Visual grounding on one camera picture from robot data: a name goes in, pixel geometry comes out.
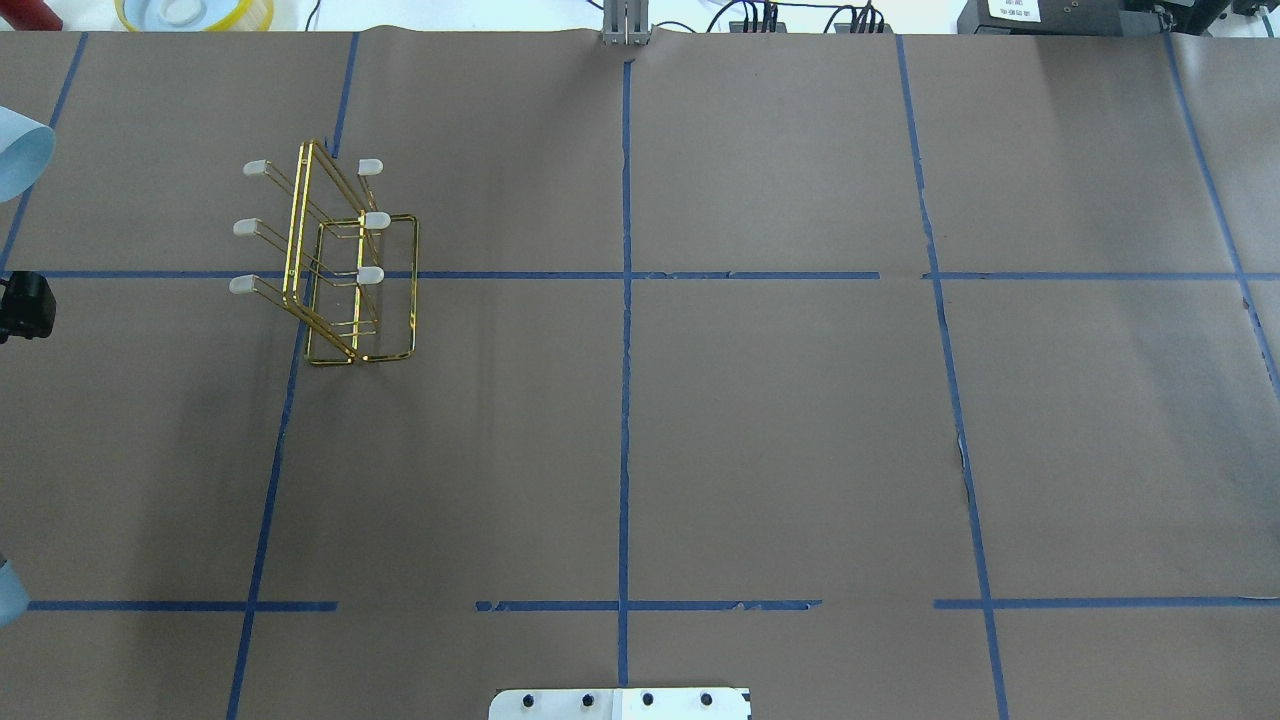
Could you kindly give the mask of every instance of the gray metal bracket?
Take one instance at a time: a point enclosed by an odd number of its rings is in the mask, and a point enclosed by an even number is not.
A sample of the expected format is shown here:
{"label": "gray metal bracket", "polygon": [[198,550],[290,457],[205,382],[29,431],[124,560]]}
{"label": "gray metal bracket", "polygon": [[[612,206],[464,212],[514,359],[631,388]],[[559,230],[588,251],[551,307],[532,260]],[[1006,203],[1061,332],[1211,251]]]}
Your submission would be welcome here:
{"label": "gray metal bracket", "polygon": [[605,45],[649,45],[649,0],[602,0]]}

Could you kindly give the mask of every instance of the white plate with screw holes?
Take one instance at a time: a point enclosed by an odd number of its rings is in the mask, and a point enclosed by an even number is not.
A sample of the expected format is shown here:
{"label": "white plate with screw holes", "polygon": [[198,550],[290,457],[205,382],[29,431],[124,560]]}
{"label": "white plate with screw holes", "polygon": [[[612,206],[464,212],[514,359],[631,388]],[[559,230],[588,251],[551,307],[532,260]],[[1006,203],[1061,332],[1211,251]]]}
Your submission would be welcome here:
{"label": "white plate with screw holes", "polygon": [[489,720],[749,720],[742,688],[502,691]]}

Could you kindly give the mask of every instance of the dark red cylinder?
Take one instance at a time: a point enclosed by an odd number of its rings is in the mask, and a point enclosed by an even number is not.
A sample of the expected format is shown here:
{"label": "dark red cylinder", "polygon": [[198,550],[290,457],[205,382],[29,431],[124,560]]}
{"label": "dark red cylinder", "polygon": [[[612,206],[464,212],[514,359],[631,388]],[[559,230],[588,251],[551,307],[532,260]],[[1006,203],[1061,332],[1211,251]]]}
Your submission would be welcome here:
{"label": "dark red cylinder", "polygon": [[44,0],[0,0],[0,18],[13,29],[63,29],[63,19]]}

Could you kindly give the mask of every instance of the white and yellow container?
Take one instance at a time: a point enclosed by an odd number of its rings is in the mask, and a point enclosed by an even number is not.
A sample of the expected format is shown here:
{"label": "white and yellow container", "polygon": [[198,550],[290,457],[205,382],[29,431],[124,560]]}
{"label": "white and yellow container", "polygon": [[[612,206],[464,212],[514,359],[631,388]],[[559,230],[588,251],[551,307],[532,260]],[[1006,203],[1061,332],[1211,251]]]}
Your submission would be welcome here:
{"label": "white and yellow container", "polygon": [[132,32],[221,32],[271,27],[274,0],[115,0]]}

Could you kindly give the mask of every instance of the light blue cup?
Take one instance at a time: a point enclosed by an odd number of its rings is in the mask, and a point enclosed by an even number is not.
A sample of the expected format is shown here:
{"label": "light blue cup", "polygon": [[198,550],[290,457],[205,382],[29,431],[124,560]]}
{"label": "light blue cup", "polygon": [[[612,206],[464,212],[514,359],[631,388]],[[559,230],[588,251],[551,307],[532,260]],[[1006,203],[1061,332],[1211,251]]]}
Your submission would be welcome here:
{"label": "light blue cup", "polygon": [[27,611],[27,591],[18,580],[13,562],[0,562],[0,628],[13,623]]}
{"label": "light blue cup", "polygon": [[0,106],[0,202],[35,184],[54,156],[54,131]]}

